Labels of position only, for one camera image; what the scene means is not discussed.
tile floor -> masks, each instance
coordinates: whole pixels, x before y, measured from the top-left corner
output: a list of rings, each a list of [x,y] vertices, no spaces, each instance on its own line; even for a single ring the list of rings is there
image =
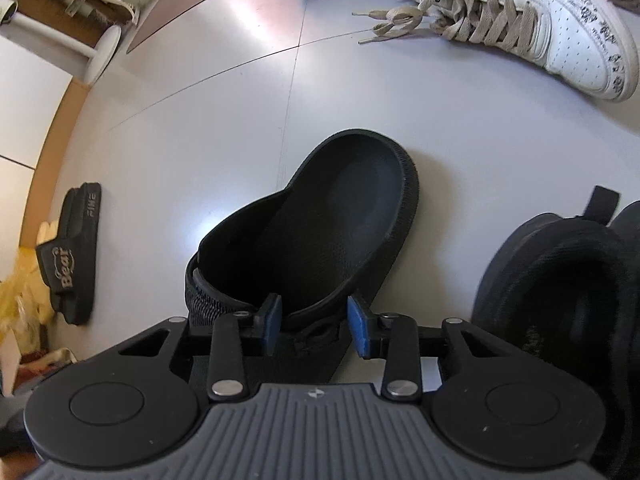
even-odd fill
[[[546,211],[581,213],[595,184],[640,199],[640,93],[596,103],[526,62],[436,36],[358,45],[352,10],[396,0],[207,0],[126,55],[93,88],[65,157],[65,191],[103,188],[94,316],[59,319],[88,357],[184,314],[184,269],[239,207],[281,189],[345,128],[400,142],[420,205],[374,303],[421,324],[468,317],[496,249]],[[624,14],[636,40],[640,18]],[[339,380],[375,380],[349,355]],[[426,384],[437,383],[425,362]]]

orange baseboard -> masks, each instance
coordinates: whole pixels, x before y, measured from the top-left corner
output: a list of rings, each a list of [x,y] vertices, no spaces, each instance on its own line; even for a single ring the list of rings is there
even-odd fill
[[[40,224],[49,219],[51,201],[66,147],[89,89],[90,87],[79,79],[73,78],[66,88],[53,121],[51,121],[49,133],[33,173],[27,204],[24,208],[20,231],[21,247],[35,248]]]

gray ribbed plate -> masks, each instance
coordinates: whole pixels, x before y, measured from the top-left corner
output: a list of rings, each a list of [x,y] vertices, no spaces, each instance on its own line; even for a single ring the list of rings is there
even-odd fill
[[[252,399],[219,404],[180,449],[121,471],[52,462],[30,480],[596,480],[584,463],[552,472],[493,470],[458,455],[418,408],[381,400],[370,384],[265,384]]]

shoelace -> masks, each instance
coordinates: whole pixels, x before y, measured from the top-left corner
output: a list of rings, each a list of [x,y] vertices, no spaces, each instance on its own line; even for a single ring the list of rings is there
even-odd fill
[[[436,0],[421,0],[417,7],[401,6],[389,11],[353,12],[354,16],[386,20],[386,23],[373,27],[374,38],[361,40],[359,43],[392,40],[411,34],[435,3]],[[518,12],[513,0],[504,0],[504,4],[498,0],[454,0],[452,14],[455,16],[453,20],[442,17],[431,24],[431,29],[446,40],[484,43],[503,50],[515,47],[518,56],[525,55],[532,47],[531,40],[538,13],[529,2]]]

cabinet door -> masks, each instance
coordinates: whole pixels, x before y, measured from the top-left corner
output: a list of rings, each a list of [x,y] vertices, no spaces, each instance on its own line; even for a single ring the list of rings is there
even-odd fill
[[[0,155],[35,168],[71,75],[0,36]]]
[[[33,170],[0,158],[0,281],[14,268]]]

